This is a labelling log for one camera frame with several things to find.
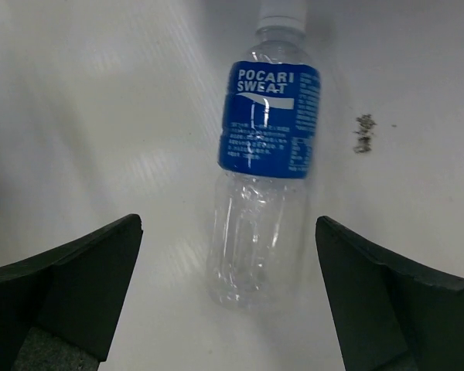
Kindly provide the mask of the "blue label water bottle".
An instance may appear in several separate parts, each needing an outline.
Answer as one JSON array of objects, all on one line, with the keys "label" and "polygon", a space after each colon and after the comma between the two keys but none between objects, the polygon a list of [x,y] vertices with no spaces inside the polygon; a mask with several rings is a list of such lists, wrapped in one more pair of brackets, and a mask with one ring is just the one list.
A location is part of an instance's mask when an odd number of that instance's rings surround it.
[{"label": "blue label water bottle", "polygon": [[211,297],[271,308],[299,282],[321,78],[303,41],[304,1],[264,1],[258,43],[230,68],[217,162]]}]

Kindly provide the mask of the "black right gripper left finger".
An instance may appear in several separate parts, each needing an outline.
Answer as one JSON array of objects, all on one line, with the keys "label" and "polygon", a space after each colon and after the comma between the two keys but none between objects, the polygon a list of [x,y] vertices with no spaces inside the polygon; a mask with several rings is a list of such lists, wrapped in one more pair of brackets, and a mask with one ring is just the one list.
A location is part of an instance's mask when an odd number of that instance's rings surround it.
[{"label": "black right gripper left finger", "polygon": [[142,241],[130,214],[0,267],[0,370],[97,370],[118,325]]}]

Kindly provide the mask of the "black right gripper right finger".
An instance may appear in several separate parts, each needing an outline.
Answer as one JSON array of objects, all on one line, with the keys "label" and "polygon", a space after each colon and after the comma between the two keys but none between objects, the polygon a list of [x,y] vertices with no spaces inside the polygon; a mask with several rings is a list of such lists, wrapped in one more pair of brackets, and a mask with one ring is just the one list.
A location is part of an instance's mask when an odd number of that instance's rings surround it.
[{"label": "black right gripper right finger", "polygon": [[464,278],[321,216],[316,247],[347,370],[464,370]]}]

